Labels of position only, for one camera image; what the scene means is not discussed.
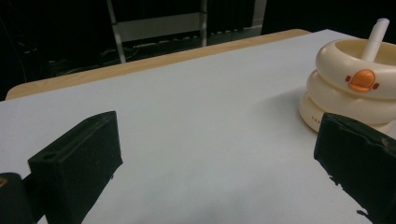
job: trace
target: white straw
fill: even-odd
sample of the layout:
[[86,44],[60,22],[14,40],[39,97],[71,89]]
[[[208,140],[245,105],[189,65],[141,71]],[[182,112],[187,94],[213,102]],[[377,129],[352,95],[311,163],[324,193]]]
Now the white straw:
[[373,62],[379,47],[381,46],[382,39],[388,29],[389,20],[385,18],[379,19],[373,27],[366,48],[364,49],[361,59],[367,62]]

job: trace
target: white table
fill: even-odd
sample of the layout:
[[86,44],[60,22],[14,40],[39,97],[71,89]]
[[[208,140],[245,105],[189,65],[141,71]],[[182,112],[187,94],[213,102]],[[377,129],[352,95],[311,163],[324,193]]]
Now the white table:
[[346,37],[326,30],[1,102],[0,172],[27,176],[37,151],[116,110],[124,164],[84,223],[371,223],[314,160],[317,134],[297,108],[320,47]]

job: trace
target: wooden table edge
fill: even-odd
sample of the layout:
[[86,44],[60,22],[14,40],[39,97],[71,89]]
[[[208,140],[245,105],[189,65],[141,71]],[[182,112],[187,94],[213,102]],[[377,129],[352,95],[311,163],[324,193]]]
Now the wooden table edge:
[[247,39],[235,40],[198,49],[184,50],[181,52],[166,54],[129,63],[111,65],[66,76],[52,77],[33,82],[27,82],[10,89],[7,93],[6,100],[37,94],[45,91],[59,90],[61,88],[71,87],[105,78],[123,76],[134,72],[147,70],[150,68],[160,67],[172,63],[180,63],[187,60],[201,58],[208,55],[214,55],[234,49],[253,47],[307,34],[310,34],[310,32],[301,29],[292,29],[288,31],[277,32],[269,35],[259,35]]

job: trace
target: white stick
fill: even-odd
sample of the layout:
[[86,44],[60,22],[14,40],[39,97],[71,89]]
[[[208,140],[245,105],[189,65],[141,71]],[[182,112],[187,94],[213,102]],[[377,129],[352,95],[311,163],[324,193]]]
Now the white stick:
[[373,62],[379,47],[381,46],[382,39],[388,29],[389,20],[385,18],[379,19],[373,27],[367,46],[361,55],[361,59],[367,62]]

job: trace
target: cream-colored container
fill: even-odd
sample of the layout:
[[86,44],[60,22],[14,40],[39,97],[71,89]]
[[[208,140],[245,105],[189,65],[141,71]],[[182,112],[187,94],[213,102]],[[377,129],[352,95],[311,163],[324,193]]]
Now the cream-colored container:
[[382,133],[396,120],[396,45],[382,42],[373,62],[361,55],[366,39],[323,46],[299,105],[301,117],[318,131],[324,112],[357,119]]

